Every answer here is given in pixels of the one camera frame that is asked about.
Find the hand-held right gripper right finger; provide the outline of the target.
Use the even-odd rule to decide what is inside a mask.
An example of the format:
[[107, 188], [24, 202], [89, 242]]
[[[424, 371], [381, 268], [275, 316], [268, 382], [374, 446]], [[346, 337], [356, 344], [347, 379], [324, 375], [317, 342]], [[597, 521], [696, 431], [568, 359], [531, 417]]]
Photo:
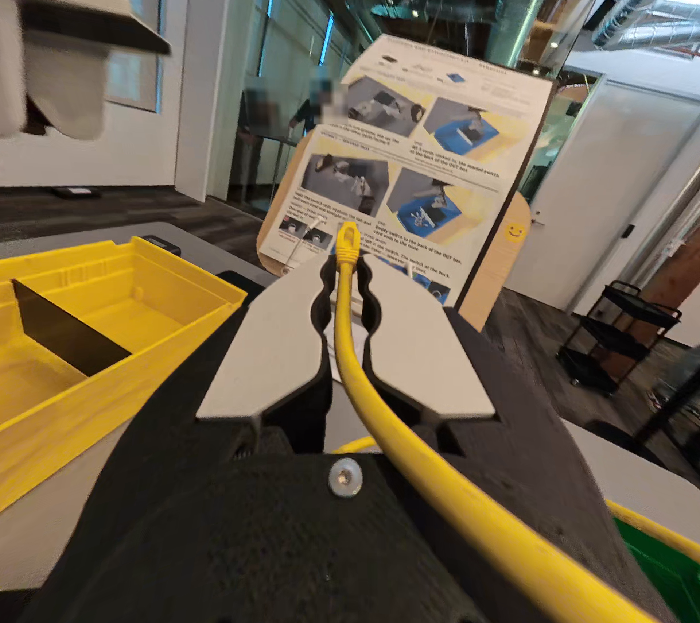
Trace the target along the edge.
[[407, 274], [374, 255], [357, 264], [367, 331], [365, 373], [422, 418], [490, 419], [495, 408], [444, 307]]

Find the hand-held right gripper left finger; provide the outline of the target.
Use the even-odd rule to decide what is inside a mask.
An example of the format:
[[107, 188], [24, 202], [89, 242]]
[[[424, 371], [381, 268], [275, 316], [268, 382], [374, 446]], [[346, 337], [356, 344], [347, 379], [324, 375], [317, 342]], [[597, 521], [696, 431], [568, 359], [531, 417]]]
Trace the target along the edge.
[[261, 421], [304, 392], [333, 393], [328, 343], [333, 264], [320, 253], [284, 275], [247, 308], [196, 412], [201, 421]]

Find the instruction sheet board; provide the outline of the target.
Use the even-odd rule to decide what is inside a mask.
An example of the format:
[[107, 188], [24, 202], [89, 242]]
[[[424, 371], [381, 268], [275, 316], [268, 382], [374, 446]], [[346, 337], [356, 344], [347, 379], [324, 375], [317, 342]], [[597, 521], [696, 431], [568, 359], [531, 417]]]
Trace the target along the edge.
[[[291, 189], [294, 176], [300, 170], [310, 140], [311, 135], [304, 136], [295, 148], [291, 162], [256, 239], [256, 251], [261, 265], [276, 277], [282, 275], [284, 265], [263, 254], [262, 245], [267, 234], [272, 231], [277, 215], [282, 210], [285, 196]], [[459, 307], [460, 316], [478, 332], [484, 330], [486, 321], [501, 294], [529, 232], [530, 207], [522, 194], [516, 191]]]

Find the yellow plastic bin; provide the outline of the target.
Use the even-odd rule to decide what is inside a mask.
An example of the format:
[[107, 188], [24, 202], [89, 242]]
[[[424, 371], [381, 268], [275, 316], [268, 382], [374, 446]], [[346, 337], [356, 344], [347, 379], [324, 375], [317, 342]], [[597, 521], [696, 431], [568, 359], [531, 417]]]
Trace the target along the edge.
[[[83, 375], [23, 333], [12, 279], [131, 356]], [[1, 510], [132, 418], [249, 296], [140, 237], [1, 260]]]

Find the black bin divider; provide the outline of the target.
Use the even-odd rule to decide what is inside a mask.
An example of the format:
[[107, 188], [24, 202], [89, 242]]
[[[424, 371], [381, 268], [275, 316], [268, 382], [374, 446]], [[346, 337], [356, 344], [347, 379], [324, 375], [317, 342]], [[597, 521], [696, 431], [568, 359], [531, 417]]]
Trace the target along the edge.
[[56, 303], [12, 279], [25, 335], [85, 376], [94, 376], [131, 353]]

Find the black utility cart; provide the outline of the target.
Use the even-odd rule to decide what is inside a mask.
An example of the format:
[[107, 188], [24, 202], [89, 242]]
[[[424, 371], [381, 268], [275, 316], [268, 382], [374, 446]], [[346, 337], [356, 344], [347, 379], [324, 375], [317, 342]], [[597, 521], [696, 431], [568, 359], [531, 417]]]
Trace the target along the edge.
[[613, 396], [681, 319], [681, 311], [649, 302], [639, 287], [614, 280], [560, 346], [556, 359], [574, 387]]

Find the white instruction poster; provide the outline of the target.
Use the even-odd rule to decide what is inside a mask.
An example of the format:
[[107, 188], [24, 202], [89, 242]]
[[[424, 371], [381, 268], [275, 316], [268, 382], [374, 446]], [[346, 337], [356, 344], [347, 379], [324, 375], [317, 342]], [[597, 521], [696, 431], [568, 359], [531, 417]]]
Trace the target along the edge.
[[339, 85], [340, 116], [299, 144], [265, 221], [260, 259], [293, 268], [361, 249], [458, 307], [517, 189], [553, 81], [382, 35]]

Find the white frosted door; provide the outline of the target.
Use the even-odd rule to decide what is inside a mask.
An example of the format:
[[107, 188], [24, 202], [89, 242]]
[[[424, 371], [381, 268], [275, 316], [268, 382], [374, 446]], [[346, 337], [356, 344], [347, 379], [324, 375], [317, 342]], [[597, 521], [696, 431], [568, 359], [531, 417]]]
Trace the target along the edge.
[[569, 308], [698, 124], [698, 98], [599, 82], [530, 201], [505, 288]]

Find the green plastic bin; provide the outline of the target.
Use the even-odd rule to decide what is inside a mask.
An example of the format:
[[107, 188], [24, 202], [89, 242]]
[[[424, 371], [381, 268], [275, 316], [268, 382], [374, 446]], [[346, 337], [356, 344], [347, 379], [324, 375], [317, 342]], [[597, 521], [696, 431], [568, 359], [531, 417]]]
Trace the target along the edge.
[[699, 622], [699, 564], [613, 517], [627, 549], [680, 622]]

